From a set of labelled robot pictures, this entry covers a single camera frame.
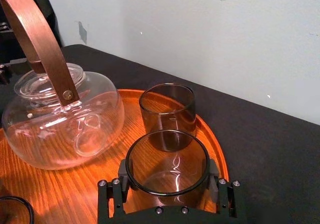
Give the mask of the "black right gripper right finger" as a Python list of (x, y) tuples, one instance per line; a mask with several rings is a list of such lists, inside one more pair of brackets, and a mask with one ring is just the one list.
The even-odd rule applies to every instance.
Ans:
[(219, 170), (213, 159), (209, 160), (208, 190), (212, 202), (216, 205), (219, 218), (240, 218), (241, 209), (236, 203), (236, 187), (233, 183), (219, 178)]

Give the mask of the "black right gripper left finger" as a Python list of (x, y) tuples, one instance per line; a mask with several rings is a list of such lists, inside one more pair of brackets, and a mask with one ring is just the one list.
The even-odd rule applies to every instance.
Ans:
[[(129, 191), (129, 176), (126, 169), (126, 160), (120, 162), (118, 177), (108, 182), (105, 179), (97, 183), (98, 202), (97, 218), (98, 219), (124, 219), (126, 212), (124, 203), (127, 201)], [(110, 217), (109, 202), (113, 200), (113, 217)]]

